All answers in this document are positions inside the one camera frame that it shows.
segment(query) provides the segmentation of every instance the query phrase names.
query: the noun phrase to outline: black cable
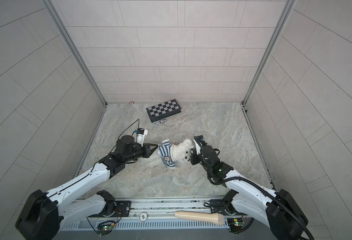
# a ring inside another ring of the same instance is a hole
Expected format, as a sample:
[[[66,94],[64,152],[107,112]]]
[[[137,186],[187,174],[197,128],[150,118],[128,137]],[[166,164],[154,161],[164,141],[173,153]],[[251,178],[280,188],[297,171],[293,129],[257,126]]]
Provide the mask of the black cable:
[[[91,222],[89,221],[88,217],[86,217],[86,219],[88,220],[89,225],[93,228],[93,231],[94,231],[95,233],[97,233],[97,235],[98,235],[99,233],[94,229],[94,227],[92,226],[92,224],[91,224]]]
[[[250,185],[252,185],[253,187],[255,187],[257,190],[259,190],[264,196],[269,197],[272,202],[274,202],[275,204],[277,204],[280,208],[284,209],[289,215],[291,215],[292,218],[294,218],[294,220],[300,225],[300,227],[304,230],[304,232],[307,234],[307,236],[309,237],[309,240],[314,240],[314,237],[312,236],[311,232],[308,230],[307,226],[301,222],[301,220],[296,216],[296,214],[294,214],[291,210],[289,210],[283,203],[281,203],[279,201],[279,199],[275,198],[274,196],[272,196],[271,194],[269,194],[269,192],[265,191],[263,188],[261,188],[259,185],[257,185],[256,183],[252,182],[251,180],[248,180],[246,178],[243,177],[230,177],[227,179],[224,179],[220,182],[214,182],[211,179],[211,175],[210,175],[210,171],[211,171],[211,160],[208,156],[208,154],[205,152],[205,150],[202,148],[202,144],[200,143],[200,141],[196,141],[199,145],[199,147],[201,148],[201,150],[204,152],[204,157],[207,160],[207,178],[210,181],[210,183],[212,183],[213,185],[221,185],[225,182],[229,182],[232,180],[239,180],[239,181],[244,181]]]

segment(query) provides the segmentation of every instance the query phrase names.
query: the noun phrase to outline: small round object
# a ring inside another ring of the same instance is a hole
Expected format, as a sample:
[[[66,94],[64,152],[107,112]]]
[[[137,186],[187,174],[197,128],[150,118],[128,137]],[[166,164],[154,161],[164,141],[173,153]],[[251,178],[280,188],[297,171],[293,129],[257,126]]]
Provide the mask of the small round object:
[[[148,214],[146,212],[142,212],[139,218],[141,222],[145,222],[148,219]]]

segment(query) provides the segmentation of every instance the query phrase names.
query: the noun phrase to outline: checkered board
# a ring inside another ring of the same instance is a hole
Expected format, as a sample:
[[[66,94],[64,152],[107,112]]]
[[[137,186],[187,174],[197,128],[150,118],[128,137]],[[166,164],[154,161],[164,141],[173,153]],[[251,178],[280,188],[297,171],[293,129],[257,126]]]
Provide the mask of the checkered board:
[[[176,113],[181,113],[181,107],[177,103],[176,99],[168,102],[160,103],[152,107],[147,108],[147,112],[151,122],[158,121],[163,118],[167,118]]]

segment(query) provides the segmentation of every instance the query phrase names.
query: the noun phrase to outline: marble floor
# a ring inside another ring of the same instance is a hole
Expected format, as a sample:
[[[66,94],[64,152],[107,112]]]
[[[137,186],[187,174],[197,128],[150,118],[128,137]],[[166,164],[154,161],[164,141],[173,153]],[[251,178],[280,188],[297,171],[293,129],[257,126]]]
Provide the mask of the marble floor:
[[[265,187],[270,187],[248,124],[239,103],[180,103],[182,112],[167,118],[167,122],[153,126],[146,108],[153,103],[109,104],[80,173],[90,169],[116,144],[120,133],[140,118],[140,127],[148,129],[145,142],[161,144],[170,139],[179,144],[185,138],[203,135],[204,140],[221,153],[219,158],[244,176]],[[124,135],[137,128],[131,127]],[[92,195],[107,190],[116,198],[170,197],[170,196],[220,196],[228,192],[222,185],[209,183],[207,173],[199,164],[177,162],[176,169],[166,168],[157,154],[140,158],[113,178],[97,185]]]

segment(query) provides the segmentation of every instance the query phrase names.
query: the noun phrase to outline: white teddy bear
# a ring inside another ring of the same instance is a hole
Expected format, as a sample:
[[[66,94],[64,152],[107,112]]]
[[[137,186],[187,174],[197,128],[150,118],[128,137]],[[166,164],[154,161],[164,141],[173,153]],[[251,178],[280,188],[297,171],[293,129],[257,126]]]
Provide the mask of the white teddy bear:
[[[162,145],[157,149],[162,162],[166,167],[176,167],[176,161],[189,161],[191,159],[192,141],[185,139],[179,145],[170,144],[169,139],[162,141]]]

